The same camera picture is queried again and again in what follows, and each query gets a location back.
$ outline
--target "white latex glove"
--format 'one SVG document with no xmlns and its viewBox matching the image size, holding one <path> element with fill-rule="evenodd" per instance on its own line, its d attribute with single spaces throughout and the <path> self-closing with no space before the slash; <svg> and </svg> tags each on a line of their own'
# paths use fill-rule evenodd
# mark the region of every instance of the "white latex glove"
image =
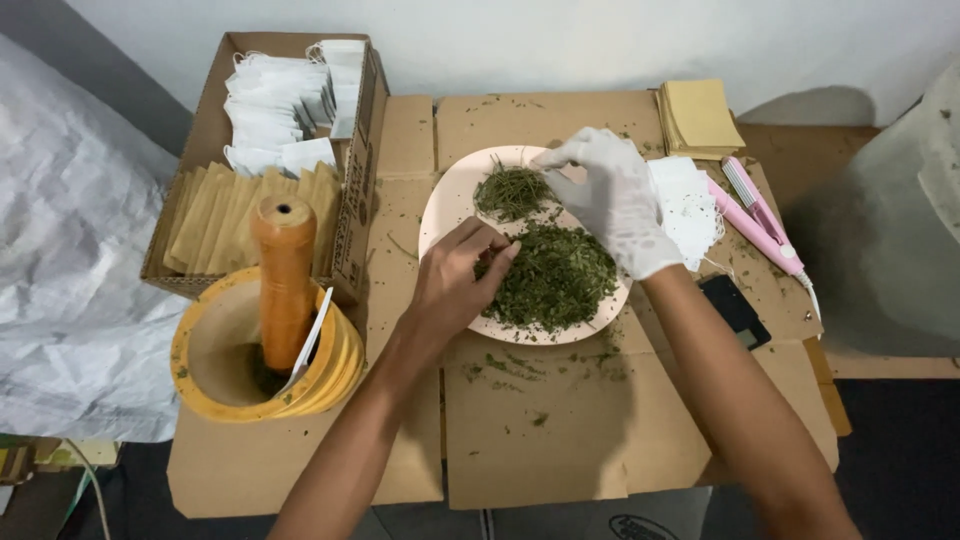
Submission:
<svg viewBox="0 0 960 540">
<path fill-rule="evenodd" d="M 570 162 L 587 170 L 575 184 L 554 170 Z M 564 207 L 607 248 L 635 280 L 645 280 L 684 259 L 660 227 L 653 175 L 630 139 L 610 130 L 584 128 L 556 150 L 533 159 Z"/>
</svg>

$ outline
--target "wooden pestle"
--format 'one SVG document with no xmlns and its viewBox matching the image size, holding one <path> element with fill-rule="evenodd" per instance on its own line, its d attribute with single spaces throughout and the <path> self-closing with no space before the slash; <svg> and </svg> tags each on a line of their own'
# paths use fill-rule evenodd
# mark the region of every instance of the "wooden pestle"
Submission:
<svg viewBox="0 0 960 540">
<path fill-rule="evenodd" d="M 250 229 L 260 249 L 264 362 L 287 374 L 310 333 L 317 298 L 310 279 L 317 215 L 296 195 L 271 195 L 251 212 Z"/>
</svg>

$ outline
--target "pink plate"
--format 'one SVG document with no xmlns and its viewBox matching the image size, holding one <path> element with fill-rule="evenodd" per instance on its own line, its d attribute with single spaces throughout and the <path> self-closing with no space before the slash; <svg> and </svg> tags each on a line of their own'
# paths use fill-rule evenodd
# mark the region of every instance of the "pink plate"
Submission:
<svg viewBox="0 0 960 540">
<path fill-rule="evenodd" d="M 473 191 L 477 185 L 487 179 L 493 169 L 493 159 L 499 158 L 504 165 L 527 165 L 530 160 L 538 156 L 546 148 L 538 146 L 497 146 L 474 152 L 457 161 L 445 173 L 426 204 L 423 219 L 420 222 L 420 242 L 418 253 L 423 257 L 431 246 L 444 235 L 452 231 L 460 222 L 469 216 L 477 215 L 504 234 L 517 234 L 523 230 L 522 221 L 498 224 L 495 220 L 479 214 L 473 206 Z M 568 165 L 562 172 L 574 182 L 582 183 L 586 180 L 587 171 L 581 167 Z M 555 204 L 550 204 L 547 211 L 534 216 L 537 221 L 545 221 Z M 561 227 L 580 227 L 580 222 L 572 214 L 564 210 L 557 218 L 557 225 Z M 484 316 L 477 317 L 469 328 L 473 331 L 511 343 L 527 345 L 554 345 L 572 343 L 594 335 L 603 330 L 616 316 L 627 302 L 627 294 L 633 281 L 618 272 L 617 288 L 611 296 L 600 301 L 596 315 L 589 324 L 574 325 L 565 331 L 548 333 L 543 330 L 507 328 L 500 323 Z"/>
</svg>

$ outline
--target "white spoon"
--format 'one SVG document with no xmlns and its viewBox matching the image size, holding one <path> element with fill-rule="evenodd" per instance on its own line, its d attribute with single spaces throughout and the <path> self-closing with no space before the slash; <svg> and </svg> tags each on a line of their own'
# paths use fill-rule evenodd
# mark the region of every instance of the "white spoon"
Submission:
<svg viewBox="0 0 960 540">
<path fill-rule="evenodd" d="M 317 320 L 313 322 L 310 333 L 306 336 L 306 341 L 303 342 L 303 348 L 300 349 L 300 354 L 297 355 L 297 362 L 294 363 L 294 369 L 290 372 L 290 380 L 283 385 L 283 388 L 280 388 L 280 391 L 276 393 L 274 398 L 279 398 L 290 390 L 290 388 L 293 388 L 294 383 L 297 382 L 300 376 L 303 375 L 303 372 L 306 371 L 306 368 L 309 367 L 306 361 L 310 358 L 310 351 L 313 351 L 313 344 L 316 343 L 317 336 L 320 335 L 320 326 L 324 322 L 326 311 L 330 308 L 330 296 L 332 295 L 333 287 L 329 287 L 324 295 L 324 302 L 320 304 L 320 312 L 317 313 Z"/>
</svg>

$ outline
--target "herb pile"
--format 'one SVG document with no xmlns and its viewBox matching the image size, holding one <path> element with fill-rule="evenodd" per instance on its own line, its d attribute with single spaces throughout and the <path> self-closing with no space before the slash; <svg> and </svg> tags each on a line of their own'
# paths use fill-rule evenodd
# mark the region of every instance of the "herb pile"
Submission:
<svg viewBox="0 0 960 540">
<path fill-rule="evenodd" d="M 526 231 L 510 240 L 523 247 L 483 312 L 506 327 L 566 330 L 591 320 L 616 289 L 616 264 L 583 229 L 527 221 Z M 474 266 L 477 279 L 487 268 L 483 261 Z"/>
<path fill-rule="evenodd" d="M 544 203 L 556 201 L 541 173 L 519 165 L 504 166 L 500 159 L 473 191 L 473 205 L 497 223 L 525 218 L 546 210 Z"/>
</svg>

